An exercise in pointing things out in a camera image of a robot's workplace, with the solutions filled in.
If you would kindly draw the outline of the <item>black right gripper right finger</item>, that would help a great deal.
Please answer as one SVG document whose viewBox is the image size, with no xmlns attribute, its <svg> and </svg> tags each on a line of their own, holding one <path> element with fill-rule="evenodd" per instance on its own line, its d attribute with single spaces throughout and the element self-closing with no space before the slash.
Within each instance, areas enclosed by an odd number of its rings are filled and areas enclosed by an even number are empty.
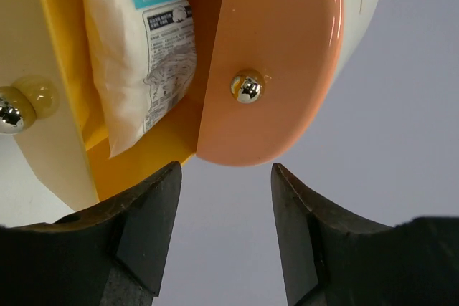
<svg viewBox="0 0 459 306">
<path fill-rule="evenodd" d="M 273 213 L 289 305 L 456 305 L 458 219 L 386 226 L 315 192 L 276 163 Z"/>
</svg>

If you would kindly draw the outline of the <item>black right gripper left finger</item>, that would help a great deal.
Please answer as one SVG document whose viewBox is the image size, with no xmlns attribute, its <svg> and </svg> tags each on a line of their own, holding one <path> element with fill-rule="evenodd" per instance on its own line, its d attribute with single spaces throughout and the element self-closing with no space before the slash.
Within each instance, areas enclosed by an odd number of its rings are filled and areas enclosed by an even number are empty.
<svg viewBox="0 0 459 306">
<path fill-rule="evenodd" d="M 172 162 L 55 223 L 1 228 L 3 305 L 151 305 L 181 192 Z"/>
</svg>

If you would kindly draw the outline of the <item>cotton pad pack teal label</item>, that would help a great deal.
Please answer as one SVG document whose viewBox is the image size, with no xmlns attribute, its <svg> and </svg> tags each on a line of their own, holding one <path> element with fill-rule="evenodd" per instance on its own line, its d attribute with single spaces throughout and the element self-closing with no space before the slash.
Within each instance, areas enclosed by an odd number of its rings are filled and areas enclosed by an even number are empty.
<svg viewBox="0 0 459 306">
<path fill-rule="evenodd" d="M 83 0 L 110 154 L 132 148 L 186 94 L 197 67 L 188 0 Z"/>
</svg>

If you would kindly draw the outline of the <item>cream round drawer organizer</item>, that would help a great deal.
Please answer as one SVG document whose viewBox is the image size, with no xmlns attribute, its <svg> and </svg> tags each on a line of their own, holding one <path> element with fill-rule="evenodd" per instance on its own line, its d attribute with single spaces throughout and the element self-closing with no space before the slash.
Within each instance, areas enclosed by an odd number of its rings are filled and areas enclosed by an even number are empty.
<svg viewBox="0 0 459 306">
<path fill-rule="evenodd" d="M 188 0 L 197 67 L 185 96 L 110 154 L 83 0 L 1 0 L 1 132 L 80 210 L 192 156 L 253 166 L 311 124 L 378 0 Z"/>
</svg>

